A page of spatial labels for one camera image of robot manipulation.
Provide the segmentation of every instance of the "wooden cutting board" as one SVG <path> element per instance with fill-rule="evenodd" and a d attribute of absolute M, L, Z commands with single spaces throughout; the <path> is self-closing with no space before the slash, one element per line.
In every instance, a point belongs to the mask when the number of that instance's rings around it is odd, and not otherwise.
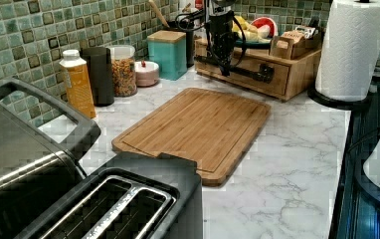
<path fill-rule="evenodd" d="M 203 185 L 221 185 L 270 114 L 267 104 L 189 88 L 112 141 L 114 150 L 197 162 Z"/>

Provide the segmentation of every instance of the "wooden spoon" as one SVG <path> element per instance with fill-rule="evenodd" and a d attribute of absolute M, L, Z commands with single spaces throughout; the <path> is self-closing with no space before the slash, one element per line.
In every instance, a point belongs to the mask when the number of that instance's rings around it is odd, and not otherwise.
<path fill-rule="evenodd" d="M 149 0 L 150 5 L 153 8 L 153 11 L 156 13 L 156 16 L 158 16 L 159 20 L 161 20 L 162 25 L 169 28 L 168 23 L 166 22 L 164 16 L 162 15 L 161 11 L 159 11 L 158 6 L 156 6 L 156 3 L 153 0 Z"/>

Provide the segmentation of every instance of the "oil bottle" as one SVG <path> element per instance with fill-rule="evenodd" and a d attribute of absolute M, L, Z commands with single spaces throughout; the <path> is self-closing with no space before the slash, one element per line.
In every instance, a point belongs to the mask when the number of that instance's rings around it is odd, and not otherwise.
<path fill-rule="evenodd" d="M 78 50 L 67 50 L 63 52 L 60 65 L 69 103 L 87 117 L 95 118 L 87 62 L 81 58 Z"/>

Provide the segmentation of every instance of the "jar of granola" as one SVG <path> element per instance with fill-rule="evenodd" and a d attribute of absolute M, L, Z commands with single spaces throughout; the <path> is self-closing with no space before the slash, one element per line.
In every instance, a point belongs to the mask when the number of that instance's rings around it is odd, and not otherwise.
<path fill-rule="evenodd" d="M 129 97 L 137 93 L 133 46 L 109 47 L 112 64 L 113 91 L 116 97 Z"/>

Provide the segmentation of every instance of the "white marble countertop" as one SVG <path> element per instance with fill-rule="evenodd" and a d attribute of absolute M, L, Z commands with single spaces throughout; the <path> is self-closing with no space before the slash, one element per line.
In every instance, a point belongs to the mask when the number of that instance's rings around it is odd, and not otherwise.
<path fill-rule="evenodd" d="M 186 88 L 234 93 L 265 102 L 272 113 L 253 146 L 221 187 L 203 187 L 205 239 L 327 238 L 350 112 L 304 92 L 283 103 L 199 76 L 161 80 L 97 108 L 101 136 L 80 164 L 92 173 L 115 156 L 111 141 Z"/>

